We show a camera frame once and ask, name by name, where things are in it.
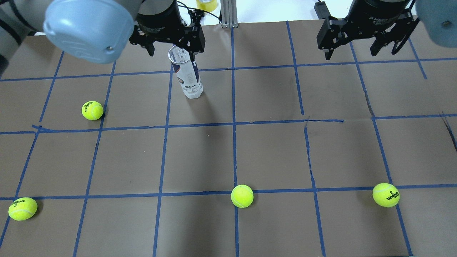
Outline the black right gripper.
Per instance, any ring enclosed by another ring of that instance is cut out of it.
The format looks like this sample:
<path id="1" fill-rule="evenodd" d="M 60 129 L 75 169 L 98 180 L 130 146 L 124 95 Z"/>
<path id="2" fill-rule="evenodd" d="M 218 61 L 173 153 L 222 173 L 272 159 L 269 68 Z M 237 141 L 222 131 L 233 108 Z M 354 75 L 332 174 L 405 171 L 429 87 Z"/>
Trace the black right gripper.
<path id="1" fill-rule="evenodd" d="M 316 3 L 316 14 L 323 24 L 316 36 L 318 48 L 330 60 L 336 48 L 354 40 L 374 39 L 372 56 L 393 43 L 401 50 L 420 22 L 412 14 L 414 0 L 353 0 L 345 18 L 330 14 L 326 3 Z"/>

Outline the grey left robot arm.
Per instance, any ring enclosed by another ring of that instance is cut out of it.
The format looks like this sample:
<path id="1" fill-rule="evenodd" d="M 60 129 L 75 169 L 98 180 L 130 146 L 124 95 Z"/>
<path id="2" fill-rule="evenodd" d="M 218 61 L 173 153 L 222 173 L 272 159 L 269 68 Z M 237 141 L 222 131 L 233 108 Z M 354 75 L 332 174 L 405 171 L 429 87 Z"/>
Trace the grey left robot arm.
<path id="1" fill-rule="evenodd" d="M 2 0 L 1 73 L 27 36 L 42 32 L 62 51 L 92 63 L 115 62 L 127 43 L 150 56 L 154 42 L 185 49 L 193 59 L 204 52 L 202 10 L 181 18 L 176 0 Z"/>

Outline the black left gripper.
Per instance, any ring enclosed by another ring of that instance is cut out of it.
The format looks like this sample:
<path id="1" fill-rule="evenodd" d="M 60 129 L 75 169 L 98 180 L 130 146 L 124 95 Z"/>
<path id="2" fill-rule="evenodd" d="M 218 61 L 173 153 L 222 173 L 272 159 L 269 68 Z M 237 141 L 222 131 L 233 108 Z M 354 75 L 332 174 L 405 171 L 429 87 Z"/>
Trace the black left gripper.
<path id="1" fill-rule="evenodd" d="M 204 12 L 189 9 L 188 14 L 189 25 L 182 19 L 176 0 L 144 0 L 129 42 L 146 47 L 150 57 L 155 54 L 154 42 L 188 47 L 190 60 L 195 61 L 196 55 L 205 51 L 206 39 L 200 24 Z"/>

